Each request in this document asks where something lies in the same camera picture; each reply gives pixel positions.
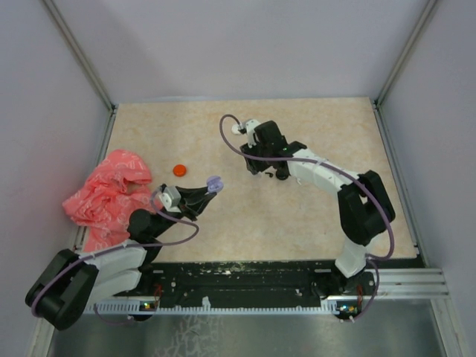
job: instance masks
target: speckled tabletop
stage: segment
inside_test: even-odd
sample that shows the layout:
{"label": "speckled tabletop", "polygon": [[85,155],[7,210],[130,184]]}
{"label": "speckled tabletop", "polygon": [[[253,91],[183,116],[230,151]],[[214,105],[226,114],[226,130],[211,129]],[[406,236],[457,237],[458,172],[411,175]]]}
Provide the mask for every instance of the speckled tabletop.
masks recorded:
{"label": "speckled tabletop", "polygon": [[[368,98],[120,104],[108,152],[139,154],[152,172],[151,189],[162,183],[201,187],[212,175],[225,184],[199,217],[199,235],[163,248],[157,261],[323,260],[341,252],[344,232],[337,201],[293,178],[250,174],[245,160],[220,138],[218,123],[226,113],[240,120],[274,120],[288,142],[300,141],[348,170],[376,171],[396,211],[394,257],[416,256]],[[225,132],[238,147],[246,138],[233,135],[231,125],[232,120],[225,123]],[[175,177],[176,164],[184,164],[187,175]],[[174,225],[161,241],[183,239],[192,230]],[[374,254],[387,250],[387,234],[373,240]]]}

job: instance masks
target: gray wall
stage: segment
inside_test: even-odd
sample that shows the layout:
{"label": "gray wall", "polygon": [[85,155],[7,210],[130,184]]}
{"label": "gray wall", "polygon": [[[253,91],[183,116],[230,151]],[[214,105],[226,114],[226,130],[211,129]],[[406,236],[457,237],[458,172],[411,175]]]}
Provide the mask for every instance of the gray wall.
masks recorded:
{"label": "gray wall", "polygon": [[116,103],[379,93],[425,0],[56,0]]}
{"label": "gray wall", "polygon": [[0,1],[0,351],[24,356],[25,294],[74,225],[61,202],[98,151],[107,111],[40,1]]}
{"label": "gray wall", "polygon": [[442,1],[384,115],[431,263],[476,352],[476,1]]}

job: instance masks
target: purple cable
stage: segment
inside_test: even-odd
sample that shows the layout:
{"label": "purple cable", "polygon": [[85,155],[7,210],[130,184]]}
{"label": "purple cable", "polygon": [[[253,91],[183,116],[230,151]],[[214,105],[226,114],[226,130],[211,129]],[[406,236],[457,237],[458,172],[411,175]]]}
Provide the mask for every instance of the purple cable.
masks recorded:
{"label": "purple cable", "polygon": [[370,305],[372,304],[372,302],[375,300],[375,297],[377,296],[377,291],[379,290],[379,286],[380,286],[380,273],[379,273],[379,268],[377,267],[377,265],[373,262],[373,260],[371,259],[367,259],[367,262],[369,264],[371,264],[371,266],[375,269],[375,275],[376,275],[376,282],[375,282],[375,289],[373,290],[373,293],[372,295],[370,296],[370,299],[369,301],[365,304],[365,307],[362,309],[362,311],[360,311],[360,313],[355,316],[353,318],[354,321],[358,320],[359,318],[361,318],[364,313],[366,313],[370,307]]}
{"label": "purple cable", "polygon": [[[248,155],[248,154],[245,154],[243,152],[240,152],[237,148],[235,148],[231,144],[230,141],[228,141],[228,139],[225,136],[225,132],[223,131],[223,122],[225,121],[226,118],[232,118],[233,120],[235,120],[237,122],[238,125],[241,125],[241,123],[237,119],[237,117],[235,117],[232,114],[223,115],[222,118],[220,119],[220,123],[219,123],[220,135],[222,136],[223,141],[225,142],[225,144],[227,144],[227,146],[233,152],[235,152],[238,155],[241,155],[245,158],[250,158],[251,160],[258,160],[258,161],[299,161],[299,162],[310,162],[311,164],[319,164],[316,160],[313,160],[311,158],[261,158],[259,156]],[[377,208],[377,211],[380,213],[380,216],[382,217],[382,219],[385,223],[385,227],[387,228],[388,236],[390,238],[390,248],[388,250],[387,255],[385,255],[384,257],[379,257],[379,256],[376,256],[376,255],[373,255],[373,254],[366,254],[366,257],[369,258],[369,259],[367,259],[367,262],[369,264],[371,264],[371,266],[375,269],[376,285],[375,285],[375,289],[373,290],[372,296],[370,296],[370,299],[367,302],[367,304],[365,304],[365,307],[363,308],[363,310],[357,316],[354,317],[353,320],[355,321],[358,318],[360,318],[366,311],[368,311],[370,305],[372,304],[372,302],[375,300],[375,297],[377,296],[377,291],[379,290],[379,285],[380,285],[379,269],[378,269],[377,265],[372,260],[389,260],[393,255],[393,251],[395,250],[395,238],[393,236],[392,227],[390,226],[390,222],[388,221],[387,215],[385,214],[383,207],[380,205],[379,201],[377,201],[375,196],[362,183],[357,181],[355,178],[353,178],[351,175],[349,175],[345,171],[343,171],[341,169],[338,169],[337,167],[334,167],[331,164],[328,164],[326,162],[321,162],[320,165],[338,173],[339,175],[342,175],[342,176],[346,177],[352,183],[356,184],[356,186],[358,188],[361,189],[361,191],[375,205],[375,207]]]}
{"label": "purple cable", "polygon": [[157,207],[157,205],[154,202],[155,196],[157,196],[157,193],[159,192],[159,188],[156,189],[151,197],[150,197],[150,204],[152,205],[152,208],[157,212],[159,216],[164,217],[165,219],[168,219],[173,222],[181,223],[184,225],[190,225],[195,228],[195,232],[193,232],[189,237],[178,240],[177,242],[169,242],[169,243],[163,243],[163,242],[157,242],[157,243],[147,243],[147,244],[139,244],[139,243],[133,243],[129,244],[126,246],[123,245],[116,245],[115,247],[106,249],[104,251],[98,251],[97,253],[92,253],[91,255],[86,255],[85,257],[82,257],[78,260],[76,260],[74,263],[70,264],[66,268],[64,268],[56,277],[50,280],[48,284],[45,285],[45,287],[39,292],[39,294],[35,297],[35,300],[33,300],[33,303],[31,304],[31,313],[33,316],[39,318],[40,316],[36,313],[36,306],[38,305],[38,302],[45,296],[46,292],[63,276],[65,276],[68,271],[72,270],[75,266],[81,264],[82,262],[86,262],[88,260],[94,259],[95,257],[102,257],[105,254],[112,253],[114,251],[119,251],[121,249],[125,248],[133,248],[133,247],[142,247],[142,248],[154,248],[154,247],[164,247],[164,246],[171,246],[171,245],[179,245],[185,242],[188,242],[192,238],[194,238],[198,233],[199,233],[199,226],[193,222],[188,222],[184,221],[183,219],[177,219],[175,217],[169,216],[168,214],[160,211]]}
{"label": "purple cable", "polygon": [[[319,164],[317,160],[314,160],[312,158],[261,158],[259,156],[254,156],[254,155],[248,155],[243,152],[240,152],[237,148],[235,148],[230,141],[225,136],[225,133],[223,131],[223,121],[226,118],[232,118],[234,119],[238,125],[240,125],[240,121],[235,117],[234,115],[231,114],[226,114],[223,115],[222,118],[220,119],[220,124],[219,124],[219,129],[220,129],[220,135],[222,136],[223,141],[225,144],[228,145],[228,147],[235,152],[238,155],[241,155],[245,158],[250,158],[251,160],[258,160],[258,161],[299,161],[299,162],[310,162],[311,164]],[[327,169],[330,169],[339,175],[342,175],[349,179],[352,183],[356,184],[358,188],[361,189],[361,191],[368,197],[368,199],[375,205],[377,208],[377,211],[380,213],[380,216],[382,216],[382,219],[384,221],[385,227],[387,228],[388,231],[388,236],[390,237],[390,249],[388,250],[387,255],[384,257],[378,257],[373,254],[367,254],[367,257],[372,258],[374,260],[389,260],[390,257],[393,255],[393,251],[395,250],[395,238],[393,237],[393,231],[392,227],[390,226],[390,222],[388,221],[387,215],[384,212],[384,209],[380,205],[379,201],[375,198],[375,196],[359,181],[357,181],[355,178],[353,178],[351,175],[346,173],[345,171],[338,169],[337,167],[332,166],[331,164],[328,164],[326,162],[321,162],[321,166],[326,167]]]}

